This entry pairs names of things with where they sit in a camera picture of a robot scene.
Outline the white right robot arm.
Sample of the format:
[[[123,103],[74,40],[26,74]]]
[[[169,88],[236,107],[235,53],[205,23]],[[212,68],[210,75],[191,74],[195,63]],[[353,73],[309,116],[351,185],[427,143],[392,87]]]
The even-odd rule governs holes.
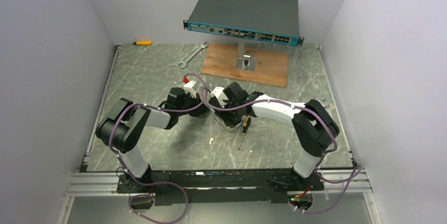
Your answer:
[[[228,130],[237,129],[248,117],[269,118],[293,126],[304,151],[293,166],[301,179],[312,175],[340,133],[338,125],[317,100],[291,103],[262,92],[248,93],[232,82],[227,87],[214,88],[209,103],[214,116]]]

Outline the teal network switch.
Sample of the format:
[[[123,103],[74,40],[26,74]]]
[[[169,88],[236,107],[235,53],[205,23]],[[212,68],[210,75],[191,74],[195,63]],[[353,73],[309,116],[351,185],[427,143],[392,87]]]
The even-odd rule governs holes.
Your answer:
[[[298,0],[198,0],[188,31],[302,46]]]

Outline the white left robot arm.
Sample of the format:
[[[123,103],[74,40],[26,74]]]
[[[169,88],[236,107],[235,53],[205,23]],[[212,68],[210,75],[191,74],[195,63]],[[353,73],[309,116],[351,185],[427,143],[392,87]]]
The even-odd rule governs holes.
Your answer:
[[[117,156],[128,176],[135,177],[139,183],[152,183],[152,169],[138,148],[144,128],[169,130],[180,116],[198,118],[207,113],[209,109],[199,94],[192,89],[173,87],[157,108],[120,98],[97,124],[95,136]]]

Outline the brown plywood board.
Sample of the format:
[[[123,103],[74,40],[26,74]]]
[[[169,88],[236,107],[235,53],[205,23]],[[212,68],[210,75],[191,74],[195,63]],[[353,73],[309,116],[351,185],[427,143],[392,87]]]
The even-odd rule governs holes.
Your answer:
[[[248,66],[243,66],[242,59],[238,58],[237,45],[211,43],[201,73],[269,86],[287,86],[288,54],[255,48],[245,48],[245,51],[252,59]]]

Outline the black umbrella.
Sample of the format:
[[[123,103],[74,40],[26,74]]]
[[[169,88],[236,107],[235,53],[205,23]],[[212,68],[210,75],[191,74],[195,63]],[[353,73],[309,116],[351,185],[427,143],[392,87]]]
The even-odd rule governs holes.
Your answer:
[[[209,100],[209,104],[212,106],[221,108],[221,106],[218,104],[216,98],[211,98]],[[210,107],[210,111],[211,111],[213,117],[229,131],[238,129],[240,127],[240,125],[242,124],[242,118],[244,116],[242,118],[219,118],[218,111],[220,111],[220,110],[216,110],[216,109]]]

